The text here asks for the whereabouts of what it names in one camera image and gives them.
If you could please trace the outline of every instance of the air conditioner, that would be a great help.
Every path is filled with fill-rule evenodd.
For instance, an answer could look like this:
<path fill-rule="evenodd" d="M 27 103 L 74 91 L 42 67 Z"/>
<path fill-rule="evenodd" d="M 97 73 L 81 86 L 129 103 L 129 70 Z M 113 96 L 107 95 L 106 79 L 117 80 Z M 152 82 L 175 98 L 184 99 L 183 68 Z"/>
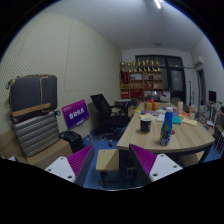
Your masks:
<path fill-rule="evenodd" d="M 199 65 L 202 65 L 202 64 L 203 64 L 203 60 L 200 56 L 194 59 L 194 65 L 195 66 L 199 66 Z"/>

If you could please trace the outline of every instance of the wall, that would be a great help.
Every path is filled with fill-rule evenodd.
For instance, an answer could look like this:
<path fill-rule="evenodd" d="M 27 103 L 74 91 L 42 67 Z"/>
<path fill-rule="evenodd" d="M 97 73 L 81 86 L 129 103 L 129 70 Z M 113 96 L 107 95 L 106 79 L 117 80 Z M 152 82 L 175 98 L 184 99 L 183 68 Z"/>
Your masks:
<path fill-rule="evenodd" d="M 85 99 L 90 119 L 84 126 L 95 127 L 90 95 L 103 93 L 109 104 L 120 98 L 119 61 L 119 50 L 85 24 L 55 13 L 38 14 L 14 38 L 0 64 L 0 134 L 10 129 L 5 84 L 30 74 L 56 75 L 58 109 Z M 67 130 L 63 115 L 58 124 L 60 131 Z"/>
<path fill-rule="evenodd" d="M 208 91 L 217 92 L 217 100 L 224 103 L 224 70 L 222 63 L 212 44 L 205 36 L 192 52 L 192 58 L 201 56 L 203 65 L 196 70 L 203 69 L 206 82 L 206 101 L 208 102 Z"/>
<path fill-rule="evenodd" d="M 135 61 L 135 55 L 167 55 L 167 56 L 177 56 L 182 58 L 184 67 L 193 67 L 192 56 L 188 52 L 178 51 L 173 49 L 165 48 L 144 48 L 144 49 L 132 49 L 122 51 L 122 60 L 124 62 Z M 191 81 L 191 92 L 194 92 L 194 104 L 198 106 L 198 79 L 195 69 L 184 69 L 185 73 L 185 83 L 186 83 L 186 104 L 189 106 L 190 101 L 190 86 L 189 81 Z"/>

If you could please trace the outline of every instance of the box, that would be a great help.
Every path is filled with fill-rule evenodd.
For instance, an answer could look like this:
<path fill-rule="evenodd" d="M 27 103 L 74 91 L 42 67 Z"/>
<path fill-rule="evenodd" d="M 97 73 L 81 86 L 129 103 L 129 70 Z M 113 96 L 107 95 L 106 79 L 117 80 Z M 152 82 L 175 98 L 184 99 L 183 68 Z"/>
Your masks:
<path fill-rule="evenodd" d="M 37 153 L 32 157 L 26 157 L 20 147 L 13 130 L 0 135 L 0 154 L 9 159 L 14 156 L 18 162 L 33 165 L 41 169 L 47 168 L 58 157 L 69 157 L 73 154 L 69 142 L 60 139 L 47 149 Z"/>
<path fill-rule="evenodd" d="M 160 103 L 157 103 L 157 102 L 145 103 L 145 110 L 155 111 L 155 110 L 159 110 L 159 108 L 160 108 Z"/>
<path fill-rule="evenodd" d="M 9 159 L 14 155 L 25 157 L 13 130 L 9 130 L 0 135 L 0 154 L 5 159 Z"/>
<path fill-rule="evenodd" d="M 28 164 L 37 166 L 41 169 L 46 169 L 51 163 L 53 163 L 58 157 L 69 157 L 73 154 L 69 142 L 60 139 L 55 144 L 51 145 L 47 149 L 37 153 L 32 157 L 27 157 Z"/>

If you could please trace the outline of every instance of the wooden table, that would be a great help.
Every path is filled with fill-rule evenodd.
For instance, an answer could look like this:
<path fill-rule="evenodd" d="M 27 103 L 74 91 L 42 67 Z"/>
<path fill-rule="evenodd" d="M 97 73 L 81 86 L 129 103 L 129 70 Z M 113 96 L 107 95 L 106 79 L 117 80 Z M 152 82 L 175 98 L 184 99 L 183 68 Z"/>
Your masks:
<path fill-rule="evenodd" d="M 169 103 L 160 103 L 160 106 L 176 108 L 176 106 Z M 144 102 L 139 104 L 138 109 L 144 109 Z M 138 115 L 139 113 L 134 114 L 134 117 L 117 144 L 117 148 L 119 149 L 121 184 L 124 184 L 124 175 L 126 175 L 124 166 L 126 166 L 129 154 L 129 144 L 140 146 L 155 154 L 165 153 L 173 156 L 189 155 L 205 151 L 200 160 L 200 162 L 203 162 L 215 141 L 212 135 L 199 122 L 195 127 L 181 123 L 181 125 L 173 124 L 172 130 L 175 131 L 175 134 L 171 136 L 167 146 L 161 146 L 159 139 L 163 122 L 152 121 L 150 132 L 143 134 L 140 132 L 140 118 Z"/>

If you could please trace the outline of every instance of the ceiling light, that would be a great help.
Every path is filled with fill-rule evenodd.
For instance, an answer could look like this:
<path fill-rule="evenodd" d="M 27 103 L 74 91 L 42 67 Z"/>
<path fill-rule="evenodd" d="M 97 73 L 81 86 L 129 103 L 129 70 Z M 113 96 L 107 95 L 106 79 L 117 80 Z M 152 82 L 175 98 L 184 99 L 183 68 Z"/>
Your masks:
<path fill-rule="evenodd" d="M 154 0 L 154 1 L 155 1 L 155 3 L 156 3 L 157 7 L 158 7 L 159 9 L 161 9 L 161 5 L 160 5 L 160 3 L 159 3 L 159 0 Z"/>

